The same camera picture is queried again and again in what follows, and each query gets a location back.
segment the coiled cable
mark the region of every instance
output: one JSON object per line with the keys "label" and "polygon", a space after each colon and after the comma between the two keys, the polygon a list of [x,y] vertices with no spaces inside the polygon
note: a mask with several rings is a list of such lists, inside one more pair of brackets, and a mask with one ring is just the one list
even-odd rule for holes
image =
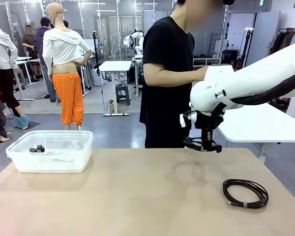
{"label": "coiled cable", "polygon": [[[247,202],[241,202],[233,198],[229,192],[228,188],[232,185],[240,185],[245,188],[250,189],[253,191],[258,197],[259,201],[247,203]],[[243,207],[243,208],[249,208],[249,209],[260,209],[262,207],[265,207],[269,201],[269,194],[267,193],[266,189],[263,188],[260,184],[250,181],[250,180],[244,180],[244,179],[228,179],[224,181],[223,183],[223,193],[225,197],[228,199],[227,203],[234,205],[236,207]]]}

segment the white long-sleeve shirt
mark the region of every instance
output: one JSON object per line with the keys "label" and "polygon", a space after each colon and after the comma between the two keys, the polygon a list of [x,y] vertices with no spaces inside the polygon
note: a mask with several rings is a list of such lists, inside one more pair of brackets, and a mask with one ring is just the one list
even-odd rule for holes
{"label": "white long-sleeve shirt", "polygon": [[43,40],[43,58],[48,68],[48,75],[52,74],[52,63],[60,65],[80,58],[78,45],[86,52],[90,50],[76,31],[65,32],[57,28],[46,31]]}
{"label": "white long-sleeve shirt", "polygon": [[18,50],[12,43],[10,36],[0,30],[0,69],[18,69],[16,61],[18,59]]}

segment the purple hoodie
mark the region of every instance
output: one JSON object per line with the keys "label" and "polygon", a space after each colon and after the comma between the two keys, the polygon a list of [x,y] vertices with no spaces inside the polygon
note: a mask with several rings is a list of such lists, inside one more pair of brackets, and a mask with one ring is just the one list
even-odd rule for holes
{"label": "purple hoodie", "polygon": [[44,33],[48,30],[49,29],[47,27],[40,27],[37,29],[36,34],[34,35],[36,49],[38,51],[40,62],[42,65],[46,65],[43,58],[43,38],[44,38]]}

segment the person's hand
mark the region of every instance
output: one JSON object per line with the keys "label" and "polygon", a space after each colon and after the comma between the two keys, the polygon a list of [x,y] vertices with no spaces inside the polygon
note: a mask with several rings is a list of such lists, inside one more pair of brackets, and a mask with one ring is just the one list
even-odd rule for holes
{"label": "person's hand", "polygon": [[20,69],[19,68],[17,68],[17,69],[13,69],[13,71],[15,72],[15,73],[17,73],[17,74],[20,74]]}
{"label": "person's hand", "polygon": [[84,66],[84,64],[81,61],[75,61],[74,64],[76,66]]}
{"label": "person's hand", "polygon": [[208,66],[201,67],[198,70],[195,70],[195,76],[193,78],[193,82],[203,81],[205,79],[205,75],[207,72]]}

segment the person in brown shirt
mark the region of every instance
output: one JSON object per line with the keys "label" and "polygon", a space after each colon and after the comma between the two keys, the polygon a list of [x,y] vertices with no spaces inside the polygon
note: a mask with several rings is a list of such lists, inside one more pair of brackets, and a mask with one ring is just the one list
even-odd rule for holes
{"label": "person in brown shirt", "polygon": [[[30,25],[25,26],[25,35],[22,38],[22,46],[26,47],[26,51],[29,53],[31,59],[38,59],[34,40],[34,29]],[[31,70],[35,75],[36,80],[39,81],[39,78],[42,77],[39,64],[32,65]]]}

